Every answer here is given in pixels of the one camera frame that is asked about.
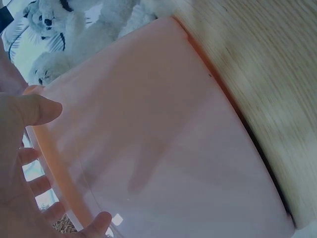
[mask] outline wooden table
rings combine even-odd
[[[317,217],[317,0],[174,1],[306,226]]]

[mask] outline white dog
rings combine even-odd
[[[42,39],[65,33],[65,21],[72,12],[84,12],[102,0],[35,0],[23,10],[30,27]]]
[[[156,19],[156,16],[148,12],[143,4],[131,8],[127,2],[131,4],[132,1],[105,1],[99,20],[87,29],[83,26],[83,16],[75,12],[69,15],[66,21],[65,51],[45,52],[40,55],[34,61],[29,73],[29,83],[48,85],[114,42],[118,37]]]

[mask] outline dog face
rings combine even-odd
[[[36,0],[23,10],[23,16],[28,19],[30,27],[45,39],[65,31],[68,12],[59,1]]]
[[[47,86],[70,69],[64,52],[44,52],[33,62],[28,81],[30,85]]]

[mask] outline dog nose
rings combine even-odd
[[[47,25],[47,26],[51,26],[51,25],[52,25],[52,20],[45,19],[45,20],[44,20],[44,23],[45,23],[45,25]]]

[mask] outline wooden surface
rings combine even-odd
[[[255,132],[299,228],[317,217],[317,0],[174,0]]]

